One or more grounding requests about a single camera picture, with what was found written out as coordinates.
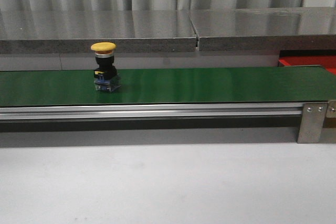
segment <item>green belt surface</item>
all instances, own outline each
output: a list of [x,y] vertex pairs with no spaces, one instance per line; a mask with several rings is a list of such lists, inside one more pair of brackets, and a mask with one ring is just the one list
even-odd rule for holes
[[0,106],[336,99],[336,76],[320,67],[124,69],[121,87],[96,91],[93,70],[0,72]]

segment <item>yellow button cap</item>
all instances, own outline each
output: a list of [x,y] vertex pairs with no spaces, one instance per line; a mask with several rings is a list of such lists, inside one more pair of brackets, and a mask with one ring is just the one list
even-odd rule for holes
[[99,42],[95,43],[91,46],[91,50],[96,52],[106,52],[106,51],[112,51],[115,50],[117,46],[114,43],[111,42]]

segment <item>metal bracket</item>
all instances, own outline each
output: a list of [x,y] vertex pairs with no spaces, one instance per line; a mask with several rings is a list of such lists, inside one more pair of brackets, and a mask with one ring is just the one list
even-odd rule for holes
[[327,118],[336,118],[336,100],[328,102],[328,109],[326,113]]
[[319,142],[327,107],[327,103],[306,103],[303,106],[298,143]]

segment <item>white table surface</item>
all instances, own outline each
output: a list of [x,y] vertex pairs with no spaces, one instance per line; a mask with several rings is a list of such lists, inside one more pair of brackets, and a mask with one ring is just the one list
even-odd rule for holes
[[[166,144],[0,148],[0,223],[336,223],[336,144],[291,128],[0,133],[100,137]],[[225,143],[167,144],[207,137]],[[234,143],[248,138],[261,143]]]

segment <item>red object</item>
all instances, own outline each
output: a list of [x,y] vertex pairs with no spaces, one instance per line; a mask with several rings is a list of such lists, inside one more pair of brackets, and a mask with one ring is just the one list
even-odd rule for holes
[[329,72],[336,74],[336,55],[330,56],[286,56],[279,62],[284,66],[322,65]]

